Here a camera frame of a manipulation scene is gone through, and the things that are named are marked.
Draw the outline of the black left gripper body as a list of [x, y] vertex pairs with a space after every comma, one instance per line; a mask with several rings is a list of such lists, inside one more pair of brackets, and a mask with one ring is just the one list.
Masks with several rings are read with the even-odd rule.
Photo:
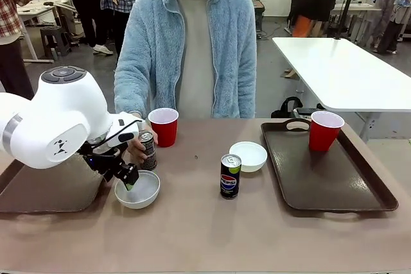
[[123, 160], [123, 154], [127, 149], [127, 143], [120, 144], [103, 154], [97, 154], [93, 152], [91, 145], [86, 142], [79, 150], [78, 154], [81, 155], [86, 161], [87, 165], [93, 170], [98, 172], [106, 182], [112, 180], [115, 177], [115, 172], [119, 169], [124, 169], [126, 164]]

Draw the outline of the person's right hand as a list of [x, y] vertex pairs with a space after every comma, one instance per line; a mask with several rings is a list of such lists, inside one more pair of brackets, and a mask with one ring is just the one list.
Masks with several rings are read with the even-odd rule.
[[[155, 133], [149, 122], [145, 122], [143, 131], [151, 132], [153, 135], [153, 143], [158, 145], [158, 135]], [[132, 160], [138, 164], [142, 164], [148, 155], [145, 153], [145, 145], [141, 143], [138, 137], [135, 137], [128, 143], [128, 152]]]

